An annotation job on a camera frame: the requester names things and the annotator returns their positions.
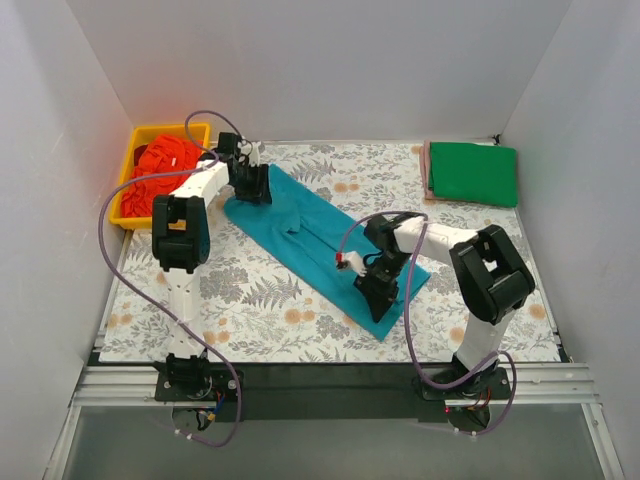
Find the teal t shirt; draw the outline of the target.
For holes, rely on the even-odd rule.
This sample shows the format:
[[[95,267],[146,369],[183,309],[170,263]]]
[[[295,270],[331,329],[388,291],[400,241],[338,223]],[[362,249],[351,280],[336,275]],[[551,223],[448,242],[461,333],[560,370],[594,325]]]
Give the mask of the teal t shirt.
[[[269,182],[270,204],[232,197],[224,205],[227,218],[355,323],[384,340],[403,314],[408,269],[401,271],[394,304],[376,323],[353,285],[356,274],[341,273],[335,266],[343,235],[355,220],[275,165],[269,167]]]

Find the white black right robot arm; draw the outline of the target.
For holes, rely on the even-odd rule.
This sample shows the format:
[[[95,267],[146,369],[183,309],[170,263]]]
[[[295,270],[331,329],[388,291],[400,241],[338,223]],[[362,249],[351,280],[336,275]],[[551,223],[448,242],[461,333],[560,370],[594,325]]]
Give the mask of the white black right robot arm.
[[[356,274],[354,285],[364,297],[374,322],[380,322],[400,294],[400,274],[413,275],[418,257],[450,266],[458,282],[469,320],[464,339],[454,353],[450,373],[422,382],[434,390],[456,390],[475,397],[489,384],[496,368],[506,328],[535,289],[532,273],[505,230],[489,225],[481,230],[434,223],[417,212],[383,212],[362,219],[364,235],[376,253],[361,256],[340,249],[336,266]]]

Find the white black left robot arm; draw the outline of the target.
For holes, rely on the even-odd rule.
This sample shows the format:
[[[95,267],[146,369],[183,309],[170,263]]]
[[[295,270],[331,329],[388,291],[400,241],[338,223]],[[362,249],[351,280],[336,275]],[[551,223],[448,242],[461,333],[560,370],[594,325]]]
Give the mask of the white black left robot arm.
[[[193,400],[208,397],[214,387],[200,315],[201,267],[211,248],[207,209],[227,185],[241,202],[272,203],[269,167],[261,162],[259,148],[237,133],[221,133],[197,168],[152,204],[152,253],[167,282],[168,310],[176,317],[161,371],[167,386]]]

